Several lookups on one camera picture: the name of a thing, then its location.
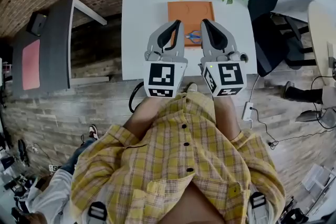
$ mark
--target person's leg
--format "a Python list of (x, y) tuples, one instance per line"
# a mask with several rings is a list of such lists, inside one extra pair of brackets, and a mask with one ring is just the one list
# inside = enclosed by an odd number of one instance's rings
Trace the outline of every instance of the person's leg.
[(62, 165), (60, 169), (65, 170), (73, 175), (79, 155), (98, 139), (97, 128), (94, 125), (90, 126), (89, 133), (89, 138), (83, 144), (81, 144), (78, 149), (75, 150), (73, 155), (67, 160), (65, 164)]
[(290, 101), (322, 104), (322, 89), (301, 90), (290, 81), (285, 86), (283, 98)]

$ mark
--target yellow plaid shirt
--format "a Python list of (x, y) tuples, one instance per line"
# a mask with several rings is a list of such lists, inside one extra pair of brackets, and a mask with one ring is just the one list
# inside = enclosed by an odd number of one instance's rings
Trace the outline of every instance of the yellow plaid shirt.
[(229, 141), (215, 123), (213, 101), (179, 94), (160, 112), (143, 140), (113, 125), (79, 157), (71, 210), (81, 214), (104, 186), (108, 223), (155, 223), (193, 182), (226, 223), (245, 223), (252, 182), (279, 217), (285, 191), (261, 138), (242, 131)]

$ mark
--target blue scissors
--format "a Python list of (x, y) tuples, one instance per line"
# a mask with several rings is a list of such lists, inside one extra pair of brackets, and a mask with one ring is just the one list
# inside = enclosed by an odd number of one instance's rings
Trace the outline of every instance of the blue scissors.
[(186, 34), (185, 38), (190, 39), (194, 44), (201, 44), (202, 42), (201, 31), (192, 31), (189, 34)]

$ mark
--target orange cutting board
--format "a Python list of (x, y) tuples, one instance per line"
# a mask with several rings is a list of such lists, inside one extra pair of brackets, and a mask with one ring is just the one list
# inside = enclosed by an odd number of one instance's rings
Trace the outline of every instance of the orange cutting board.
[[(212, 2), (206, 1), (177, 1), (168, 2), (168, 19), (180, 20), (184, 24), (184, 35), (193, 31), (201, 31), (203, 19), (215, 20)], [(184, 38), (185, 47), (198, 48), (201, 44), (194, 44), (190, 39)]]

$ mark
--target black buckle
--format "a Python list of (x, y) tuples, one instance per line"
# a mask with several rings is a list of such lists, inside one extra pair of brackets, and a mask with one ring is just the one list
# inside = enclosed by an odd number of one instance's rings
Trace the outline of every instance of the black buckle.
[[(254, 201), (254, 199), (257, 199), (257, 198), (258, 198), (258, 204), (255, 205), (256, 201)], [(258, 191), (253, 193), (250, 197), (250, 203), (252, 205), (252, 209), (265, 205), (266, 204), (265, 195)]]
[(102, 221), (106, 221), (107, 210), (105, 205), (100, 201), (95, 201), (90, 205), (88, 215)]

